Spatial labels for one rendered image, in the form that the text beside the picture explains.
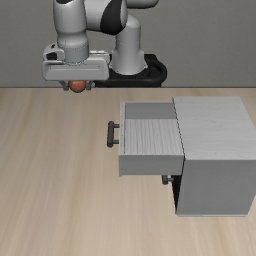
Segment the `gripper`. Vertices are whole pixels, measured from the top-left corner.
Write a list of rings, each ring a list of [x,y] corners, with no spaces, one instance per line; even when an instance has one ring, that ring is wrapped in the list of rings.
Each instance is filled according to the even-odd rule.
[[[86,60],[67,62],[64,50],[54,42],[48,44],[43,52],[42,76],[46,81],[60,81],[64,91],[70,89],[66,81],[88,80],[86,90],[91,90],[95,88],[94,81],[109,78],[109,63],[110,55],[96,50],[90,50]]]

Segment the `peach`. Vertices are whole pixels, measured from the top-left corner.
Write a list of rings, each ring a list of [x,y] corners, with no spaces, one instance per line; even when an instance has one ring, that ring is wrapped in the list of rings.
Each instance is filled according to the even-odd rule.
[[[72,80],[68,82],[68,85],[74,93],[81,93],[86,89],[87,83],[84,80]]]

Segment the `grey cabinet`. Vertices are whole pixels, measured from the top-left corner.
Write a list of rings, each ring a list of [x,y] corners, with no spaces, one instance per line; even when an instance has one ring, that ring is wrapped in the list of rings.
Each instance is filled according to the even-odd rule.
[[[245,216],[256,196],[256,127],[238,96],[175,96],[184,151],[179,216]]]

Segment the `grey drawer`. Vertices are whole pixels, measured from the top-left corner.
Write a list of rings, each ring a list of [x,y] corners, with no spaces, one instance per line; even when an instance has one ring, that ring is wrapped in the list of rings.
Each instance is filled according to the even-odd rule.
[[[107,146],[119,145],[119,175],[181,175],[184,150],[171,102],[121,102],[108,123]]]

